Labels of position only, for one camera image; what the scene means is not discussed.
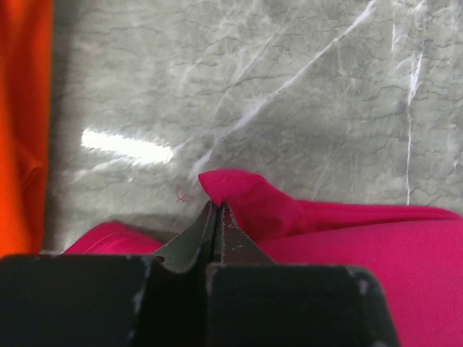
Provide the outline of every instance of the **marble table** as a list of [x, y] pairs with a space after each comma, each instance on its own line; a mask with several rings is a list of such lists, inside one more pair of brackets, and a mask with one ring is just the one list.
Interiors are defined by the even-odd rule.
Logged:
[[56, 1], [43, 248], [105, 220], [167, 238], [220, 167], [298, 198], [463, 212], [462, 5]]

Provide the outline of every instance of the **orange cloth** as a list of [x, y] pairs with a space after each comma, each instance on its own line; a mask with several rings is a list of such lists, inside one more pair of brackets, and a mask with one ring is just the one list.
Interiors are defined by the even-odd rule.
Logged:
[[0, 257], [41, 249], [51, 26], [52, 0], [0, 1]]

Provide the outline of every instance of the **magenta cloth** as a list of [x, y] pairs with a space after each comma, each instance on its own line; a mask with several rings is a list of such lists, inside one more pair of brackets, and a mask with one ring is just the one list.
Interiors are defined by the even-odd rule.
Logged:
[[[218, 206], [283, 264], [359, 265], [381, 282], [402, 346], [463, 346], [463, 218], [433, 207], [296, 200], [262, 176], [215, 170], [199, 176]], [[144, 254], [161, 246], [104, 223], [65, 253]]]
[[149, 254], [162, 246], [149, 236], [119, 222], [100, 224], [89, 230], [65, 254]]

